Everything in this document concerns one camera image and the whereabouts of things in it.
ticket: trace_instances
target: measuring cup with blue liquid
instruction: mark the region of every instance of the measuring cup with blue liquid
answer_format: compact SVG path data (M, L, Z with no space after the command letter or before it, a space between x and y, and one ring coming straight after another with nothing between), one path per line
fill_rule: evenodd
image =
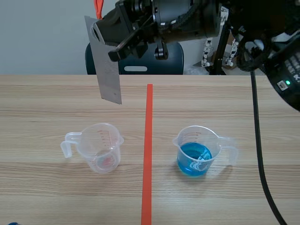
M205 174L223 150L229 150L229 164L234 165L238 157L231 138L219 137L212 130L201 126L190 126L181 130L173 140L178 147L179 168L191 176Z

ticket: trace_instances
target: measuring cup spout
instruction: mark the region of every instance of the measuring cup spout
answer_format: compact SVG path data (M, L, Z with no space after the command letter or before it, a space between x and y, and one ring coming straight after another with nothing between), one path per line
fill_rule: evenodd
M178 148L180 148L179 145L178 145L178 138L177 137L173 139L173 144L175 146L177 146Z
M124 138L120 136L120 139L119 139L119 143L120 145L122 145L124 143Z

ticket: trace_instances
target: black cable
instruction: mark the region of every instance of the black cable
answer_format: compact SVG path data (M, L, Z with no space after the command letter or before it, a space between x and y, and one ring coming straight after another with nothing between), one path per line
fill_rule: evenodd
M280 212L277 209L276 204L273 201L272 195L270 193L266 176L263 168L263 153L262 153L262 143L261 143L261 134L259 128L259 117L258 117L258 102L257 102L257 88L256 88L256 80L255 80L255 72L251 71L251 83L252 83L252 95L253 95L253 108L254 108L254 125L255 125L255 138L256 138L256 151L257 151L257 161L258 161L258 170L259 176L262 182L262 188L268 203L274 213L274 216L278 220L280 225L287 225L285 220L282 218Z

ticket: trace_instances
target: measuring cup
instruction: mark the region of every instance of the measuring cup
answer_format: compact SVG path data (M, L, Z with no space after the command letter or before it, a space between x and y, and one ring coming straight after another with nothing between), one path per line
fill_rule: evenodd
M99 123L81 133L68 133L60 146L65 158L72 157L71 144L84 157L90 168L97 173L108 173L120 163L120 145L124 139L116 127Z
M229 164L234 165L238 150L231 138L219 137L212 130L201 126L190 126L181 130L173 140L178 147L179 168L191 176L205 174L222 150L229 150Z

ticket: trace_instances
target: white wall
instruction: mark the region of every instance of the white wall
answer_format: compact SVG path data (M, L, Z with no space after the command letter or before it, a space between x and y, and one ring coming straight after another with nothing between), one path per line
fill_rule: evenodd
M0 0L0 74L86 74L85 15L95 17L93 0ZM185 66L201 60L203 41L182 46Z

